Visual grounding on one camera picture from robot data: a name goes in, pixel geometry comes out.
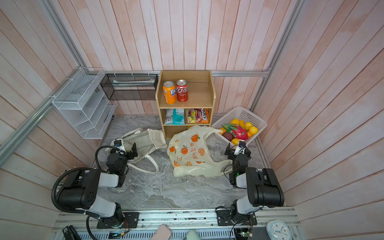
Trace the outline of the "yellow lemon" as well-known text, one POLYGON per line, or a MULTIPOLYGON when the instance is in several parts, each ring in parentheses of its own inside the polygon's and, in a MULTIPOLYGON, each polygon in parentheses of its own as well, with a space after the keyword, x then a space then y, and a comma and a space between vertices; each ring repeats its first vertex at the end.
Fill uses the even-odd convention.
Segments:
POLYGON ((251 126, 251 127, 249 128, 249 130, 248 130, 248 132, 249 132, 250 134, 252 134, 252 135, 257 134, 258 131, 259 131, 259 129, 258 129, 257 127, 255 127, 255 126, 251 126))

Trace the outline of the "pink dragon fruit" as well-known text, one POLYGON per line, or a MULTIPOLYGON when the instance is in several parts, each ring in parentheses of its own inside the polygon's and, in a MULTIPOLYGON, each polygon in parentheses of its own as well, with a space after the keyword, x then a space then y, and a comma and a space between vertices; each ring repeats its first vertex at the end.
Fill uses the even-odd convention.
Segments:
POLYGON ((224 124, 222 127, 226 130, 227 133, 232 134, 236 139, 246 141, 248 140, 248 132, 239 125, 235 124, 224 124))

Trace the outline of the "orange Fanta can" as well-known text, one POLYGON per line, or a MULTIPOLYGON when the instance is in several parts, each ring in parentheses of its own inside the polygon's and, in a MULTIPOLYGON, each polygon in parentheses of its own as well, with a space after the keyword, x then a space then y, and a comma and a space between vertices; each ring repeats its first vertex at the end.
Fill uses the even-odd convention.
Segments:
POLYGON ((177 101, 176 86, 174 82, 164 82, 163 92, 167 104, 174 104, 177 101))

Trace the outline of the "teal snack packet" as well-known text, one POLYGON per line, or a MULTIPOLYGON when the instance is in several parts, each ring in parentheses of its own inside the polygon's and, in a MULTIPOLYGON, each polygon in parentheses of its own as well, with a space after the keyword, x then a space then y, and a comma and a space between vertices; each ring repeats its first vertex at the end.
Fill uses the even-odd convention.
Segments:
POLYGON ((184 109, 167 109, 164 124, 165 125, 184 125, 185 124, 184 109))

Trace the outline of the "white plastic fruit basket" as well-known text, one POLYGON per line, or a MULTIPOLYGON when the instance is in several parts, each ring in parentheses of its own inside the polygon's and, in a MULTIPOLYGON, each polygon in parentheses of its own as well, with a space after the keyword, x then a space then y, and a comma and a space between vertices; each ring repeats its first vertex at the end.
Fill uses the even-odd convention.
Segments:
POLYGON ((258 129, 258 132, 255 135, 252 135, 251 138, 246 140, 246 145, 251 144, 257 136, 268 126, 267 122, 263 120, 261 117, 257 116, 253 112, 243 108, 243 107, 235 107, 227 114, 223 115, 218 120, 214 120, 212 124, 212 128, 221 129, 222 125, 230 124, 231 121, 238 119, 239 121, 244 121, 246 123, 251 123, 254 127, 258 129))

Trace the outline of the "colourful candy packet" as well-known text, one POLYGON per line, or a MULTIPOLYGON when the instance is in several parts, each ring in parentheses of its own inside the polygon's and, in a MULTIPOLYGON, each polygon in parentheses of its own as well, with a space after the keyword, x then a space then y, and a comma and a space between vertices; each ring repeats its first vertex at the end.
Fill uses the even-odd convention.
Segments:
POLYGON ((201 122, 199 109, 185 109, 185 113, 188 124, 195 124, 201 122))

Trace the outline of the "cream canvas tote bag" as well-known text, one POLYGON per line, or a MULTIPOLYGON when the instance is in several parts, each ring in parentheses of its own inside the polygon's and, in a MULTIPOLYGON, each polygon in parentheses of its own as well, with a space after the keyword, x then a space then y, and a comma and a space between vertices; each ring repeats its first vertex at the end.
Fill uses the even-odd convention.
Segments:
POLYGON ((144 131, 142 128, 138 128, 113 140, 110 146, 119 149, 121 155, 123 154, 122 151, 126 153, 128 157, 127 167, 147 174, 156 174, 159 172, 159 166, 150 154, 156 150, 167 148, 167 143, 161 130, 147 129, 144 131), (156 170, 154 172, 147 171, 135 166, 135 163, 143 159, 148 159, 156 170))

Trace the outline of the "pink phone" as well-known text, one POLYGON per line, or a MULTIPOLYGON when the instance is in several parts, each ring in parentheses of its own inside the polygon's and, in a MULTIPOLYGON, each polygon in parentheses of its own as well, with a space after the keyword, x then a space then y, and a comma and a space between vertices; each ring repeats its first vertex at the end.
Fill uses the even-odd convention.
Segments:
POLYGON ((160 225, 151 240, 169 240, 172 236, 172 231, 166 225, 160 225))

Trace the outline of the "white analog clock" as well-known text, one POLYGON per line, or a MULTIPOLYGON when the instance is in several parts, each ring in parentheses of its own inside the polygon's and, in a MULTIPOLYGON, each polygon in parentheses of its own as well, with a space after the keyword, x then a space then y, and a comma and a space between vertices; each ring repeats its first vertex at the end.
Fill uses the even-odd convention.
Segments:
POLYGON ((270 240, 292 240, 293 235, 288 225, 281 220, 270 221, 266 225, 270 240))

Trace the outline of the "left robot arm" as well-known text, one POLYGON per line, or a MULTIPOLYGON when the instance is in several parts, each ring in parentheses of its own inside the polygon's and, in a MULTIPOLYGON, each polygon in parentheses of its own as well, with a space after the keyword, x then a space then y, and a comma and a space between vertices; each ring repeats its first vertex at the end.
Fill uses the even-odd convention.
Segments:
POLYGON ((133 145, 127 151, 122 141, 115 141, 110 149, 106 170, 95 160, 96 168, 74 168, 64 172, 54 183, 51 200, 62 212, 95 218, 99 229, 134 229, 139 213, 124 212, 119 203, 99 196, 98 190, 123 186, 129 170, 128 161, 138 156, 137 147, 133 145))

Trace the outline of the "orange print plastic bag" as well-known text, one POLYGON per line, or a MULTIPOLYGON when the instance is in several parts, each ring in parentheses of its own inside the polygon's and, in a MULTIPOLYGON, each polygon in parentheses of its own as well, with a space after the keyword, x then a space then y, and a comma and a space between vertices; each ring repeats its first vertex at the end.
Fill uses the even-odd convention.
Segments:
POLYGON ((174 176, 186 175, 214 178, 223 174, 230 160, 214 162, 211 158, 207 138, 213 133, 221 133, 208 126, 193 126, 190 129, 175 134, 170 140, 167 154, 174 165, 174 176))

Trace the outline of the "wooden two-tier shelf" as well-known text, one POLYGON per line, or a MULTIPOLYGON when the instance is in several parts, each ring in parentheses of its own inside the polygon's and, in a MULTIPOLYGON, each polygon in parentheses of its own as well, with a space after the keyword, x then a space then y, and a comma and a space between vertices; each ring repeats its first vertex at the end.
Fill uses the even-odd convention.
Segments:
POLYGON ((164 136, 167 139, 171 139, 173 135, 187 130, 189 126, 194 126, 195 123, 166 125, 164 120, 167 109, 207 109, 209 116, 212 117, 216 103, 212 72, 203 70, 161 71, 156 90, 156 101, 164 136), (186 102, 177 101, 174 104, 167 104, 163 92, 163 83, 167 81, 176 83, 178 80, 187 81, 189 99, 186 102))

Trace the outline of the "orange snack packet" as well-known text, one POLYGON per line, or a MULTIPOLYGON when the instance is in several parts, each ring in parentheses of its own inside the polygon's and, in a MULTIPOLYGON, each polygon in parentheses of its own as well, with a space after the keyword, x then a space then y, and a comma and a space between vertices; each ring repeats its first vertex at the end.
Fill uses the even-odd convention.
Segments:
POLYGON ((197 110, 197 123, 208 124, 210 122, 208 109, 197 110))

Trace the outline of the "black mesh basket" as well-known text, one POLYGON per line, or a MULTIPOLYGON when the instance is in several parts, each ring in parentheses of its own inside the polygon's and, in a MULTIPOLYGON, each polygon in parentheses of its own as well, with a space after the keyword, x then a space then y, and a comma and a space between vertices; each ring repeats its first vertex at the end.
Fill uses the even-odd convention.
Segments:
POLYGON ((152 101, 156 99, 156 74, 106 74, 101 87, 112 101, 152 101))

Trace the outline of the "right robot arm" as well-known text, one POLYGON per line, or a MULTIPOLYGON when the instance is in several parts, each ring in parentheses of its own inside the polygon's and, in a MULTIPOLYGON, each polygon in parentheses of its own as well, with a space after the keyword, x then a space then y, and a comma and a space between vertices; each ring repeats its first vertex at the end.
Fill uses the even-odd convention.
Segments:
POLYGON ((284 193, 274 170, 250 167, 251 151, 244 141, 234 146, 228 144, 225 155, 232 161, 229 172, 223 170, 225 177, 233 187, 247 190, 247 194, 235 200, 229 209, 215 209, 219 226, 253 226, 257 224, 256 212, 284 205, 284 193))

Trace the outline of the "red cola can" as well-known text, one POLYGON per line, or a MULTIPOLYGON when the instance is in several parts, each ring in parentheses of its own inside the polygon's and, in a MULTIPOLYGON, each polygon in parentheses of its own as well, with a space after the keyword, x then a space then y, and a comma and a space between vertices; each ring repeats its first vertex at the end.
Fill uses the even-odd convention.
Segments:
POLYGON ((177 100, 186 102, 188 100, 188 83, 186 80, 178 80, 176 82, 177 100))

